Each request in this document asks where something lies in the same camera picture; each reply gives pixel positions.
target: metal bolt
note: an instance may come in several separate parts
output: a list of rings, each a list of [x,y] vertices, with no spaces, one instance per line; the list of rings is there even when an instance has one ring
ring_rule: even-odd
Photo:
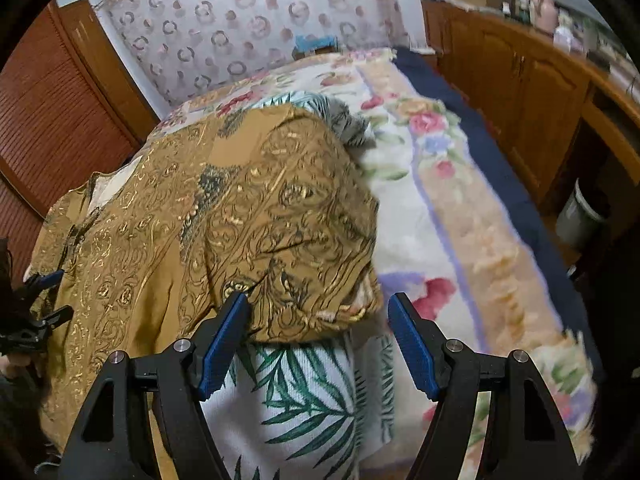
[[[452,352],[460,352],[465,347],[462,341],[458,341],[457,339],[447,339],[445,346]]]
[[[527,354],[524,350],[514,350],[513,358],[516,359],[519,363],[526,363],[529,360],[529,354]]]
[[[109,362],[113,364],[118,364],[120,361],[124,359],[124,352],[122,350],[116,350],[115,352],[111,352],[109,355]]]
[[[178,341],[174,343],[174,350],[176,352],[185,352],[189,348],[191,348],[191,341],[188,339],[178,339]]]

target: navy blue bed sheet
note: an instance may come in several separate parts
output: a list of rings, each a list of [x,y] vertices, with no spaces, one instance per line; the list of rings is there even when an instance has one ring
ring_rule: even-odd
[[[447,110],[462,119],[460,127],[469,139],[473,160],[504,203],[520,238],[531,248],[564,327],[574,333],[582,332],[587,354],[593,364],[593,377],[596,382],[601,382],[604,380],[602,361],[591,335],[582,298],[567,278],[562,258],[550,240],[527,190],[485,128],[484,120],[419,54],[401,47],[396,50],[398,57],[394,63],[414,88],[425,97],[440,99]]]

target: trash can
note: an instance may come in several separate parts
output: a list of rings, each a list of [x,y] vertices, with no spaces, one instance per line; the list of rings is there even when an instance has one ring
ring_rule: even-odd
[[[578,178],[556,221],[556,234],[565,244],[580,251],[607,221],[609,209],[606,195],[594,187],[580,189]]]

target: red brown slatted panel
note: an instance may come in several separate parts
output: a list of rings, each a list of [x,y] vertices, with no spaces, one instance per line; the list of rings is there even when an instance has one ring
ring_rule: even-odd
[[[0,237],[9,238],[14,259],[14,285],[21,283],[42,220],[0,179]]]
[[[0,74],[0,156],[49,207],[133,151],[44,10]]]

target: curtain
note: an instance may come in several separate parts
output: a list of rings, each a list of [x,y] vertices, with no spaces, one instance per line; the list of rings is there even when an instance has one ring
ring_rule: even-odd
[[[407,44],[398,0],[103,0],[95,10],[171,105],[289,62],[296,35]]]

